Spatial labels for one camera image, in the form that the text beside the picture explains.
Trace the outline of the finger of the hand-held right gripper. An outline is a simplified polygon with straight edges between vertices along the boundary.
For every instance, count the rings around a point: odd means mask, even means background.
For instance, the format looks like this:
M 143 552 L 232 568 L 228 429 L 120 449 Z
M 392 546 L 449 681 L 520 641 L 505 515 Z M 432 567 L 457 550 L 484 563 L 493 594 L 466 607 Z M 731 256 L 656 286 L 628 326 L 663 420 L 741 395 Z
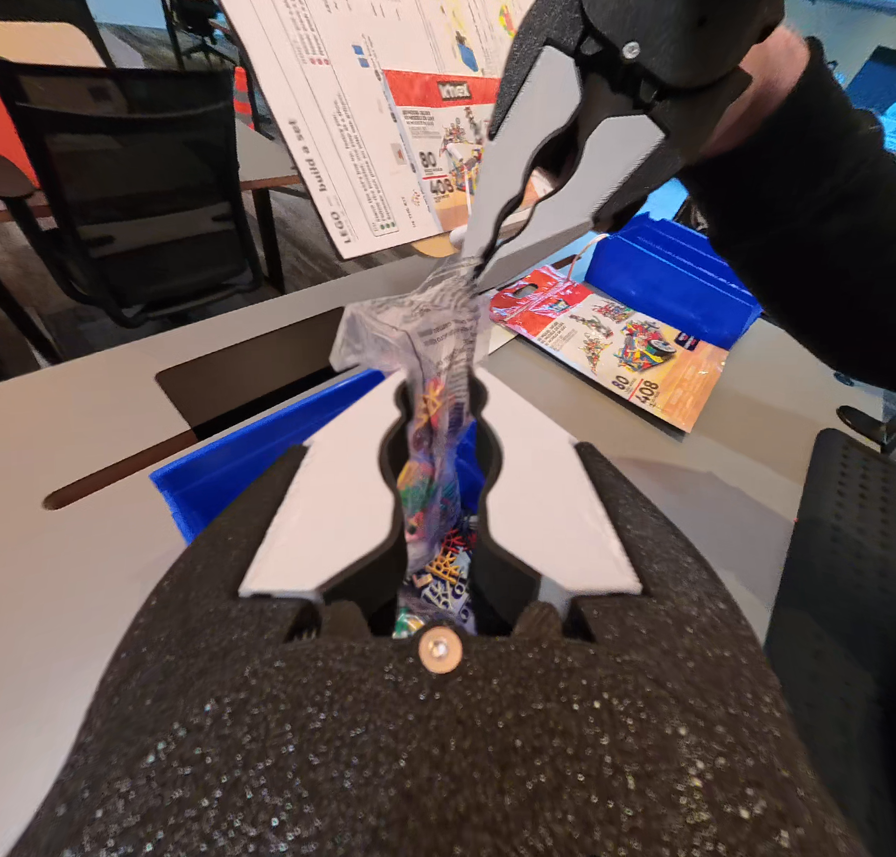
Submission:
M 566 183 L 537 203 L 521 230 L 497 247 L 479 276 L 479 289 L 519 279 L 533 264 L 587 234 L 593 217 L 664 140 L 644 114 L 602 121 Z
M 545 46 L 487 145 L 461 259 L 470 273 L 521 273 L 585 233 L 585 220 L 562 219 L 561 194 L 534 208 L 515 238 L 496 247 L 502 220 L 519 206 L 536 157 L 575 118 L 581 80 L 574 59 Z

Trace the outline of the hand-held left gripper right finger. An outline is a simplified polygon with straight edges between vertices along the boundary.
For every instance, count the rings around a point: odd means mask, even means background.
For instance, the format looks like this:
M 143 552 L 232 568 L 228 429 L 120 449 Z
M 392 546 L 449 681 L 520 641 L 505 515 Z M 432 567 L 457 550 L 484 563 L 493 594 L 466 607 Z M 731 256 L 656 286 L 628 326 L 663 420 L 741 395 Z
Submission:
M 470 374 L 469 398 L 484 474 L 469 566 L 476 633 L 507 636 L 534 604 L 565 627 L 586 598 L 643 594 L 599 495 L 596 448 L 486 370 Z

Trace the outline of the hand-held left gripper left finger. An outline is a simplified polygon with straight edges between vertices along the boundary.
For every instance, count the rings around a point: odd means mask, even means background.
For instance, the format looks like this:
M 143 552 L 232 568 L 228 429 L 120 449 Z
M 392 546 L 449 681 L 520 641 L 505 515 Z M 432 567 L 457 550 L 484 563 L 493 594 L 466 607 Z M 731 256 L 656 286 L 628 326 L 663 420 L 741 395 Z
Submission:
M 395 622 L 408 570 L 398 487 L 408 423 L 408 387 L 396 372 L 306 440 L 241 598 L 352 602 L 369 623 Z

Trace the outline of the blue plastic bin with sticker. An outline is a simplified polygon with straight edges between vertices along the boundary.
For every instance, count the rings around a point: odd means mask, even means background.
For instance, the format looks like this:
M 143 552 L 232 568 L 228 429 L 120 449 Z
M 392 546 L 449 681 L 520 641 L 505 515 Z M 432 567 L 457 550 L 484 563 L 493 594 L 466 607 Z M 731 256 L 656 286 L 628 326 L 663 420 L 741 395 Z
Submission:
M 199 434 L 221 437 L 205 439 L 185 458 L 151 473 L 185 541 L 192 542 L 288 448 L 301 444 L 383 378 L 375 370 L 330 378 L 316 373 L 200 424 Z M 454 467 L 458 515 L 434 558 L 423 570 L 406 574 L 392 633 L 396 639 L 409 638 L 429 620 L 476 633 L 469 571 L 485 478 L 476 459 L 473 422 L 457 445 Z

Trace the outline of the colourful printed toy package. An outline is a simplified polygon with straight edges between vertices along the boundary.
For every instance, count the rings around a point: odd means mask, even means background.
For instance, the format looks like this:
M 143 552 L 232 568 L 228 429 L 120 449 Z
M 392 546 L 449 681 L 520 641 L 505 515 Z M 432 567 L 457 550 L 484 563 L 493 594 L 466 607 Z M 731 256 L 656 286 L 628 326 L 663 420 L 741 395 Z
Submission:
M 689 433 L 728 351 L 544 266 L 494 291 L 490 317 L 574 372 Z

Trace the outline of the clear bag of colourful connectors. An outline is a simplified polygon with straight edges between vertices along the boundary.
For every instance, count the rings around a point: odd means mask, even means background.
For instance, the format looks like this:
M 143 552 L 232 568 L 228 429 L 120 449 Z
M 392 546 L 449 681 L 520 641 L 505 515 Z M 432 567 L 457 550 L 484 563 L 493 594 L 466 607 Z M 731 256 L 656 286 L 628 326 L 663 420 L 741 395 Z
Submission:
M 396 481 L 408 570 L 397 596 L 395 639 L 430 623 L 475 630 L 469 564 L 481 484 L 462 446 L 473 420 L 469 376 L 488 342 L 479 266 L 477 258 L 454 255 L 408 293 L 352 303 L 330 349 L 334 370 L 404 374 L 408 459 Z

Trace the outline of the person's right forearm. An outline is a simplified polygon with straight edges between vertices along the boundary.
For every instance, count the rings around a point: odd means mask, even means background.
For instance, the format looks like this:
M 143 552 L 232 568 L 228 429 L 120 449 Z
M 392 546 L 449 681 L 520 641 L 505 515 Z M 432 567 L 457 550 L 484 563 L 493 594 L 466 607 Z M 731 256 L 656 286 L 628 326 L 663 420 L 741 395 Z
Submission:
M 679 175 L 714 250 L 763 309 L 832 370 L 894 391 L 895 165 L 816 39 L 771 124 L 768 154 Z

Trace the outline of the person's right hand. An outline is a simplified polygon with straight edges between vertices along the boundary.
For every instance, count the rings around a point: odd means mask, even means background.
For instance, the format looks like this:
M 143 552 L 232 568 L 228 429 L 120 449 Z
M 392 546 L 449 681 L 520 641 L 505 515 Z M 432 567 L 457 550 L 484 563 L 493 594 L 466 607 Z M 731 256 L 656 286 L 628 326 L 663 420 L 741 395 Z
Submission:
M 693 167 L 723 157 L 763 156 L 771 150 L 771 124 L 797 87 L 810 60 L 805 39 L 781 24 L 744 57 L 745 91 L 723 112 Z

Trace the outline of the black table inset panel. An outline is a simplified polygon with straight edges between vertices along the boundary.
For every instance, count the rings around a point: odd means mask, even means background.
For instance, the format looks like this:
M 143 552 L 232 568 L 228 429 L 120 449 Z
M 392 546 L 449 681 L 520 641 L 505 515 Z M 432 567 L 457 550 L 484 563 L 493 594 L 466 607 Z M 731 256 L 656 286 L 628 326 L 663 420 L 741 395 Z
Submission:
M 155 380 L 195 432 L 229 427 L 330 381 L 345 309 L 334 308 L 160 371 Z

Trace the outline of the white printed instruction sheet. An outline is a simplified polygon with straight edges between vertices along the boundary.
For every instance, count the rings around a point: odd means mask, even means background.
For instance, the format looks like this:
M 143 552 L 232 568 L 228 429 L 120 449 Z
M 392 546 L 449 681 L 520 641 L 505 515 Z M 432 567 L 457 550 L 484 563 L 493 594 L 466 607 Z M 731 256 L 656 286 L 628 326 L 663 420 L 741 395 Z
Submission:
M 218 0 L 343 258 L 443 234 L 382 71 L 500 79 L 533 1 Z

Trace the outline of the black mesh office chair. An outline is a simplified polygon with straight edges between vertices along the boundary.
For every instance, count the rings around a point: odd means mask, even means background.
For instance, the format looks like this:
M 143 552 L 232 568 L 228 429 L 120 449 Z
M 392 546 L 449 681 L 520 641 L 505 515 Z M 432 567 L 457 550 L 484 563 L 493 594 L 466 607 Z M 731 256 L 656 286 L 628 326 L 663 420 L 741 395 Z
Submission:
M 2 158 L 2 202 L 74 302 L 138 328 L 264 284 L 223 71 L 2 61 L 38 184 Z

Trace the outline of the tan chair back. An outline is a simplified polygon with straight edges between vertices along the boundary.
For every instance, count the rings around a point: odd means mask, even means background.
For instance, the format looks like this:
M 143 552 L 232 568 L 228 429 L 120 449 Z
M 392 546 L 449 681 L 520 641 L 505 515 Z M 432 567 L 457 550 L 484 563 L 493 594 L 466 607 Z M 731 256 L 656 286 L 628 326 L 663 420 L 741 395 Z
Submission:
M 48 66 L 107 67 L 83 31 L 58 21 L 1 21 L 1 59 Z

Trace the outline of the orange plastic bin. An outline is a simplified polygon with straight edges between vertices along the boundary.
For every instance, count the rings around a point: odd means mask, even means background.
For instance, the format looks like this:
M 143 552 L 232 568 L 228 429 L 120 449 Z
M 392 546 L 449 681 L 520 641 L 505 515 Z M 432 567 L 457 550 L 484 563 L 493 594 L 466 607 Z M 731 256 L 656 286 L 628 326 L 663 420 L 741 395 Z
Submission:
M 13 119 L 8 112 L 4 101 L 1 101 L 1 156 L 5 157 L 17 169 L 28 177 L 35 189 L 39 189 L 39 179 L 28 159 L 25 147 L 16 130 Z

